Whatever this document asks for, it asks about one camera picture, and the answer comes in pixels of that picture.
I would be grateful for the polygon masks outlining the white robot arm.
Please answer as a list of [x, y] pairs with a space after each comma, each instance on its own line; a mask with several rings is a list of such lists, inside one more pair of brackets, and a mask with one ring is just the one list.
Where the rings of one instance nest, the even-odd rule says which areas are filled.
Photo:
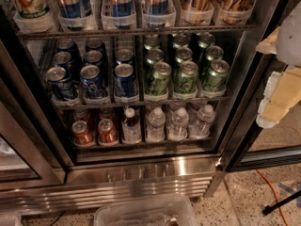
[[256, 46], [256, 51], [276, 55], [278, 61], [289, 66], [282, 73], [272, 72], [259, 105], [256, 123], [261, 128], [272, 128], [301, 101], [301, 2]]

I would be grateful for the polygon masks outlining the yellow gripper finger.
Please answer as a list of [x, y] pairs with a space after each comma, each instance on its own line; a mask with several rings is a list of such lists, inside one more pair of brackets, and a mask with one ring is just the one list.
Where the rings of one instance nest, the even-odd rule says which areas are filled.
[[256, 123], [264, 129], [272, 128], [300, 101], [301, 68], [272, 72], [258, 108]]
[[255, 50], [259, 53], [275, 55], [277, 53], [276, 43], [280, 27], [277, 27], [266, 39], [256, 45]]

